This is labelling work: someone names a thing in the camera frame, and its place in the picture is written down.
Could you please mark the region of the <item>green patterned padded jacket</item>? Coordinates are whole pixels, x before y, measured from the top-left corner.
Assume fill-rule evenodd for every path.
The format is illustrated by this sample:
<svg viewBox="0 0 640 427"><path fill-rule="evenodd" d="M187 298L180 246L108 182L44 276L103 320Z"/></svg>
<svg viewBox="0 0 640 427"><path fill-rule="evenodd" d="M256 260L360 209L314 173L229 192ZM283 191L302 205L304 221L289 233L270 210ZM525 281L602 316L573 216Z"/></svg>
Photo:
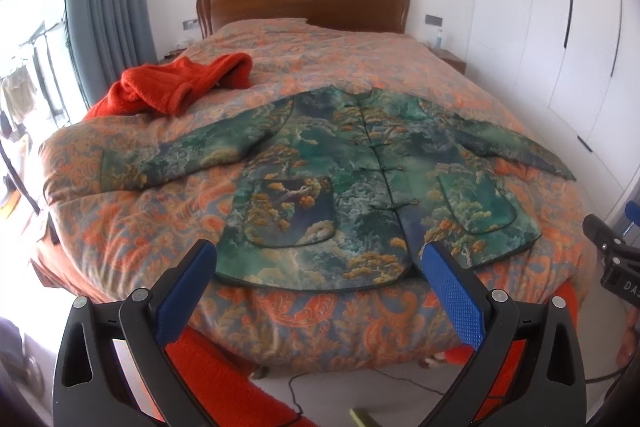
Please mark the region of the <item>green patterned padded jacket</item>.
<svg viewBox="0 0 640 427"><path fill-rule="evenodd" d="M143 190L242 162L216 272L287 291L352 291L421 268L444 245L465 268L525 251L541 231L491 167L570 179L550 150L417 96L299 93L174 141L103 156L106 191Z"/></svg>

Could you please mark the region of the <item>red bed sheet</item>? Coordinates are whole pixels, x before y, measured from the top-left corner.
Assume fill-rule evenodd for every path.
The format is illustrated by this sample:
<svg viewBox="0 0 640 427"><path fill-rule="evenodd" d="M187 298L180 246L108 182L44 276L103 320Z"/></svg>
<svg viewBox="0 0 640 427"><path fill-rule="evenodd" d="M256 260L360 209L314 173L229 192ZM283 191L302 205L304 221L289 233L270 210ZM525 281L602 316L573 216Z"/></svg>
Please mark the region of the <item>red bed sheet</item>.
<svg viewBox="0 0 640 427"><path fill-rule="evenodd" d="M579 303L573 284L563 283L553 297L565 299L572 324L576 326ZM474 421L484 421L506 401L504 397L516 370L522 365L526 343L526 340L511 343L490 397L486 398ZM254 385L246 375L248 369L240 369L190 326L186 326L175 343L166 347L166 353L194 397L219 426L317 426L303 413L295 412ZM462 345L446 351L445 360L467 362L473 353L470 346Z"/></svg>

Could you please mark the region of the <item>white wardrobe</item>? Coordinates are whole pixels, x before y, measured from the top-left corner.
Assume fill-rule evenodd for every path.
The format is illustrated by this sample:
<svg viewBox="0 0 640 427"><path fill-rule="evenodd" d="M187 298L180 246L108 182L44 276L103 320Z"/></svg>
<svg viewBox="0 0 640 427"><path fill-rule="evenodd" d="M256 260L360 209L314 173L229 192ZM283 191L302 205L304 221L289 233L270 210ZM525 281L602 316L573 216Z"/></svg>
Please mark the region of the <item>white wardrobe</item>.
<svg viewBox="0 0 640 427"><path fill-rule="evenodd" d="M615 221L639 188L639 0L475 0L468 76Z"/></svg>

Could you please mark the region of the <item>right wooden nightstand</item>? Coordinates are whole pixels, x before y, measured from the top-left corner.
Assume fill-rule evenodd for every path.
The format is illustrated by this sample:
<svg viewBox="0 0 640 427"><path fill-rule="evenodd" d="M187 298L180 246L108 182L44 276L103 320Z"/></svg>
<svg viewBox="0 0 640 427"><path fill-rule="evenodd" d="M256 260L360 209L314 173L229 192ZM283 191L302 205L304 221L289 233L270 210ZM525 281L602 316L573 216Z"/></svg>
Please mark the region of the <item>right wooden nightstand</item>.
<svg viewBox="0 0 640 427"><path fill-rule="evenodd" d="M457 57L457 55L454 55L453 53L445 49L435 49L435 48L432 49L432 53L435 56L437 56L439 60L442 60L443 62L451 66L453 69L455 69L457 72L460 72L461 75L465 74L466 63L465 61L461 60L461 58Z"/></svg>

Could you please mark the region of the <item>wooden nightstand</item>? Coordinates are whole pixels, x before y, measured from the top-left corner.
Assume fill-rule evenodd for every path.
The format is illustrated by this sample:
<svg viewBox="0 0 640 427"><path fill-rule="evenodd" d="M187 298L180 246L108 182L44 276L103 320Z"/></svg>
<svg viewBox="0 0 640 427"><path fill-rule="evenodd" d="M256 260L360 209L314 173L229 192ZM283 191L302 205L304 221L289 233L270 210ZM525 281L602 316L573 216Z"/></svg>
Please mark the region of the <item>wooden nightstand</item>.
<svg viewBox="0 0 640 427"><path fill-rule="evenodd" d="M461 60L461 58L457 57L457 55L454 55L453 53L445 49L435 49L435 48L432 49L432 53L435 56L437 56L439 60L442 60L443 62L451 66L453 69L455 69L457 72L460 72L461 75L465 74L466 63L465 61Z"/></svg>
<svg viewBox="0 0 640 427"><path fill-rule="evenodd" d="M168 64L171 63L173 61L175 61L176 58L178 58L181 54L183 54L183 52L186 50L186 48L181 48L181 49L175 49L175 50L171 50L169 52L167 52L163 58L161 58L158 62L160 64Z"/></svg>

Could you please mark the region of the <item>red fleece garment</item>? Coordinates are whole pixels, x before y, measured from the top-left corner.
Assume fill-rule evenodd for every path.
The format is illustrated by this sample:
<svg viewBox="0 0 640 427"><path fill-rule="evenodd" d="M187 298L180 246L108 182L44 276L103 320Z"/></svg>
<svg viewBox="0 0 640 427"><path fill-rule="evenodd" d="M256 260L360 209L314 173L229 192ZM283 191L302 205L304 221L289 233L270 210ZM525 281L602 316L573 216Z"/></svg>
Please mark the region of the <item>red fleece garment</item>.
<svg viewBox="0 0 640 427"><path fill-rule="evenodd" d="M128 68L84 118L151 113L178 117L214 88L250 87L253 60L246 53L230 53L208 64L179 57L165 65Z"/></svg>

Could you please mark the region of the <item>left wooden nightstand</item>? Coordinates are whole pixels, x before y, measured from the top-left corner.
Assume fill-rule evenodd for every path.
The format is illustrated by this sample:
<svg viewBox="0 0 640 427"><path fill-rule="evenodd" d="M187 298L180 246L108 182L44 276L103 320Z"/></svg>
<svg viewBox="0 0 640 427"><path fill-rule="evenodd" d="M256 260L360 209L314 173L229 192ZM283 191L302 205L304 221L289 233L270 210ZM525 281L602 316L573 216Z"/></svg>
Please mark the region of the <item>left wooden nightstand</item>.
<svg viewBox="0 0 640 427"><path fill-rule="evenodd" d="M175 50L171 50L169 52L167 52L163 58L161 58L158 62L160 64L168 64L171 63L173 61L175 61L176 58L178 58L181 54L183 54L183 52L186 50L186 48L181 48L181 49L175 49Z"/></svg>

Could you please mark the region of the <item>brown wooden headboard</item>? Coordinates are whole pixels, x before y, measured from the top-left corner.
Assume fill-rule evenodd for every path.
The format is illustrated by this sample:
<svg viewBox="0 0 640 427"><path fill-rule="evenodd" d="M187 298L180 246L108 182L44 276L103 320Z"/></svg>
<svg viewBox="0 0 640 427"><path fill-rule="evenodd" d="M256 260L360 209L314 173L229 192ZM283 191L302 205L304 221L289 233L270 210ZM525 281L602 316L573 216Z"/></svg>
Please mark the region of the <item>brown wooden headboard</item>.
<svg viewBox="0 0 640 427"><path fill-rule="evenodd" d="M303 18L308 24L360 32L406 30L410 0L196 0L202 36L239 20Z"/></svg>

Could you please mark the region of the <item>grey wall switch panel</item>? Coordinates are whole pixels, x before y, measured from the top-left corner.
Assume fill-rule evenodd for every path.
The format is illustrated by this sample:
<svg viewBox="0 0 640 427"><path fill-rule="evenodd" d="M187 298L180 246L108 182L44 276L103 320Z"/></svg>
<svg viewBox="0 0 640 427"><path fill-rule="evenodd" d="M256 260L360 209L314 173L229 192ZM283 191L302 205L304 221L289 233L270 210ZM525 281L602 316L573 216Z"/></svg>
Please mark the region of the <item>grey wall switch panel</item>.
<svg viewBox="0 0 640 427"><path fill-rule="evenodd" d="M426 23L428 26L442 27L442 18L439 16L426 14L424 23Z"/></svg>

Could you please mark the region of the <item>left wall switch panel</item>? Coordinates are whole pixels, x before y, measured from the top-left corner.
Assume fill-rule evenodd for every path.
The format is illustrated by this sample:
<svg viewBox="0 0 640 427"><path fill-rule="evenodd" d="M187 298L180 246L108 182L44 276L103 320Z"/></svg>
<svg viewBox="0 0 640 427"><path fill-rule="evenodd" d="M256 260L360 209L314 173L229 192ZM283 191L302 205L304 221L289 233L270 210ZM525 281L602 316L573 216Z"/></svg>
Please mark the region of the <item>left wall switch panel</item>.
<svg viewBox="0 0 640 427"><path fill-rule="evenodd" d="M193 29L194 27L198 26L198 21L197 20L185 20L182 23L182 26L183 26L184 30Z"/></svg>

